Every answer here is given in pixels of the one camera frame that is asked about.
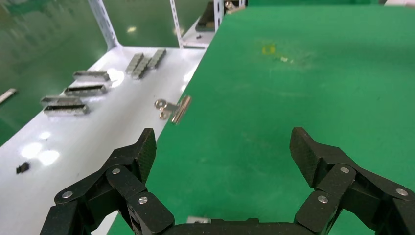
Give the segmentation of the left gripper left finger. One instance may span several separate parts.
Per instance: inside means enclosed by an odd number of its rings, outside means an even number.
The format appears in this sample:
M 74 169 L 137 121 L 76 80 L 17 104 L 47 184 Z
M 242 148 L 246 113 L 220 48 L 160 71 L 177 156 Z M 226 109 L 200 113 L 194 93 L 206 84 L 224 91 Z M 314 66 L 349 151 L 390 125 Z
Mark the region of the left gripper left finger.
M 115 211 L 137 235 L 165 233 L 174 216 L 145 185 L 156 150 L 152 128 L 136 143 L 115 149 L 98 171 L 56 194 L 40 233 L 89 235 Z

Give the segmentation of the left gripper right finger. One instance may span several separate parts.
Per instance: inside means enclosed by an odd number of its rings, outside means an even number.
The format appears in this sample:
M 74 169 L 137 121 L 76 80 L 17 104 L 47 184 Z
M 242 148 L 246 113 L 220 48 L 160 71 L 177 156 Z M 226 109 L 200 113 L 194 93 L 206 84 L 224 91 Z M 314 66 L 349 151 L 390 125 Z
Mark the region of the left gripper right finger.
M 296 224 L 326 235 L 345 210 L 377 235 L 414 234 L 413 191 L 358 166 L 340 148 L 316 142 L 301 127 L 292 130 L 289 149 L 313 189 L 295 215 Z

